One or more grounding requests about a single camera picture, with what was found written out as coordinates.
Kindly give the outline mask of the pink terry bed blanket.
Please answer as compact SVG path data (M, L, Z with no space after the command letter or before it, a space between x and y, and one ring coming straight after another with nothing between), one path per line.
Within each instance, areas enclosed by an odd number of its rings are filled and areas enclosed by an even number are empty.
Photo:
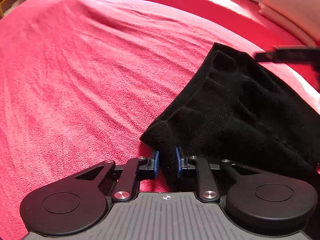
M143 0L29 0L1 20L1 239L27 231L31 191L107 159L151 150L140 136L214 43L259 47L199 16Z

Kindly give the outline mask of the pink folded cloth stack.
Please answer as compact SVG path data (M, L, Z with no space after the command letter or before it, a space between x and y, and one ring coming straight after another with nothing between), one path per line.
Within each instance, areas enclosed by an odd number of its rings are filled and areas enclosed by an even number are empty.
M319 27L309 24L305 19L297 17L293 12L275 5L270 0L259 2L258 13L293 35L302 44L310 47L319 46Z

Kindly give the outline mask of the red mattress sheet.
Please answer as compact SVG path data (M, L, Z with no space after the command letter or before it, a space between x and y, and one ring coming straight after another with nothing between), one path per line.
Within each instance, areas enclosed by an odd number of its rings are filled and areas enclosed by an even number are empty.
M271 8L250 0L145 0L174 7L210 20L263 50L278 46L319 44Z

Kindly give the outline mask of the black knit pants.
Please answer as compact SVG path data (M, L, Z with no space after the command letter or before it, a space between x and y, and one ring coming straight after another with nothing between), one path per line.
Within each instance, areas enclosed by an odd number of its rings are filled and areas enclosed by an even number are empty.
M176 150L228 159L319 188L319 114L250 55L215 43L173 102L141 136L178 188Z

